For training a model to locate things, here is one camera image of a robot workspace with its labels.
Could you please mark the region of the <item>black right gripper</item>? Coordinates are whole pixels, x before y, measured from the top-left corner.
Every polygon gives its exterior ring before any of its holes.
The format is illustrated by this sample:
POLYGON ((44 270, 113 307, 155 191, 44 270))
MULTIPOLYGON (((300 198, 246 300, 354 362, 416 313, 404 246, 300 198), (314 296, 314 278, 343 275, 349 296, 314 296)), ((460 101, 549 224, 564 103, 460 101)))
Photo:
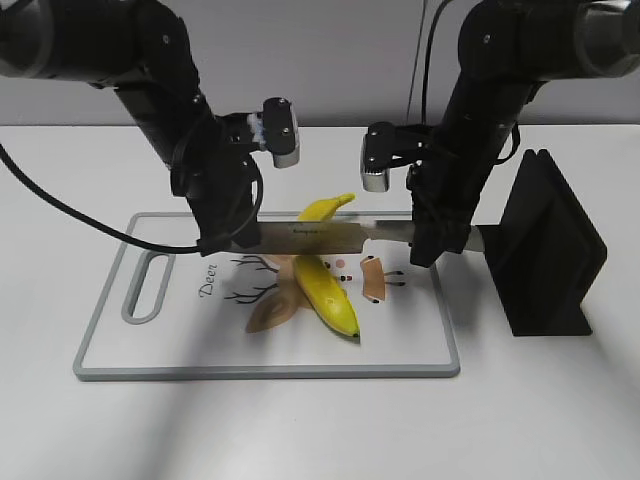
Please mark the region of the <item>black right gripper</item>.
POLYGON ((464 249, 495 155, 475 150, 456 155, 433 146, 412 154, 406 180, 414 225, 410 263, 430 266, 443 253, 464 249))

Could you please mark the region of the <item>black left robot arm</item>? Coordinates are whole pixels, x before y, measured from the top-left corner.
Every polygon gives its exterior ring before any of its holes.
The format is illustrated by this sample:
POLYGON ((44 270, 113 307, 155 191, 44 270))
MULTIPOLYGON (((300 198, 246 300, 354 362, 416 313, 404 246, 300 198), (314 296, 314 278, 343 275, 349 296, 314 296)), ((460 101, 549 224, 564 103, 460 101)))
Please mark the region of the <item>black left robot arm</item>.
POLYGON ((110 89, 186 199, 203 256, 259 244, 263 182, 200 88, 184 20, 160 1, 15 1, 1 10, 1 73, 110 89))

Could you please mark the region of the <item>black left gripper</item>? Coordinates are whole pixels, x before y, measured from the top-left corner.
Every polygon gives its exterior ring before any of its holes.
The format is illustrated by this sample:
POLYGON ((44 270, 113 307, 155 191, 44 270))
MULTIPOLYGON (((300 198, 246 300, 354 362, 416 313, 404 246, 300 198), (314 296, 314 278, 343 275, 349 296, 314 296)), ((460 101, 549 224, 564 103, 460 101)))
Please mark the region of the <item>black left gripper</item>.
POLYGON ((199 229, 198 253, 208 256, 233 244, 255 246, 261 234, 257 213, 264 182, 252 157, 246 117, 200 115, 174 147, 170 169, 172 194, 187 200, 199 229))

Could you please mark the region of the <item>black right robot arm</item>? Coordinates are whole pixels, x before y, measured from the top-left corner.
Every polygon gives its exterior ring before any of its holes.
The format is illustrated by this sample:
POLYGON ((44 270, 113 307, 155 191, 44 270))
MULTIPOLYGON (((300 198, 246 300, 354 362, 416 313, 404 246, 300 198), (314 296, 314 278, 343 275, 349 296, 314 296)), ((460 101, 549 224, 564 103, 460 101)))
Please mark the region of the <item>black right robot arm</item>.
POLYGON ((412 166, 410 261, 462 251, 481 192, 524 107, 555 80, 639 67, 636 1, 481 1, 458 37, 459 76, 412 166))

